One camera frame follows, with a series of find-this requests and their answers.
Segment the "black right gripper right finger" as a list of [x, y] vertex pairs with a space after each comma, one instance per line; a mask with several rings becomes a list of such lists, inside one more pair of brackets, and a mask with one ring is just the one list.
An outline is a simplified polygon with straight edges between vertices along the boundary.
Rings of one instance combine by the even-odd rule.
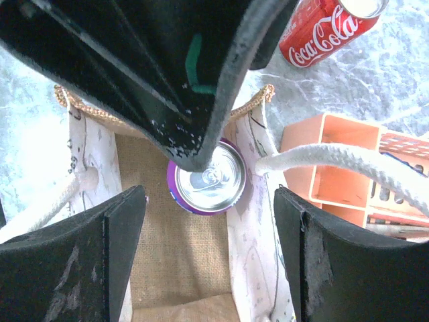
[[273, 208], [297, 320], [428, 320], [428, 244], [373, 233], [283, 186]]

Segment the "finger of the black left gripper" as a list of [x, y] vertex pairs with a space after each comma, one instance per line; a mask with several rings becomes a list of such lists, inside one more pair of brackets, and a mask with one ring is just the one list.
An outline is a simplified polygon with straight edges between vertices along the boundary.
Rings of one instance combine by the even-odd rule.
[[2, 1], [1, 46], [204, 170], [295, 1]]

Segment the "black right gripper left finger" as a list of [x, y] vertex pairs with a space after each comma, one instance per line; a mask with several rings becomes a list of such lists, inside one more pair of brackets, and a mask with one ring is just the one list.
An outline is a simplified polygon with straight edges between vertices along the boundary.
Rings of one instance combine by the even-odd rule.
[[146, 198], [133, 186], [1, 245], [2, 321], [118, 321]]

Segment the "canvas bag with rope handles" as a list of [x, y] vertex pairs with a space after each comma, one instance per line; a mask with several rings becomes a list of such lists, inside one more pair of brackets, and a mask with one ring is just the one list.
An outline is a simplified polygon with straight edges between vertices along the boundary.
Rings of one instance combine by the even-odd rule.
[[394, 156], [341, 143], [276, 148], [265, 116], [271, 85], [234, 110], [223, 131], [244, 158], [247, 183], [239, 201], [216, 215], [175, 202], [167, 159], [136, 129], [64, 87], [54, 92], [68, 111], [72, 170], [1, 229], [1, 245], [142, 186], [145, 216], [118, 321], [299, 321], [273, 208], [275, 191], [289, 189], [287, 170], [356, 172], [428, 218], [428, 175]]

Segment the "purple Fanta can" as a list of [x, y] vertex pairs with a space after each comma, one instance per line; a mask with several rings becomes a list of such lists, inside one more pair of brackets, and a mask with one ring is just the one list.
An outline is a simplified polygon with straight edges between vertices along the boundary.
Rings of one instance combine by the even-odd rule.
[[166, 181], [181, 208], [197, 215], [216, 215], [241, 198], [247, 183], [246, 163], [238, 147], [221, 138], [205, 170], [185, 171], [170, 161]]

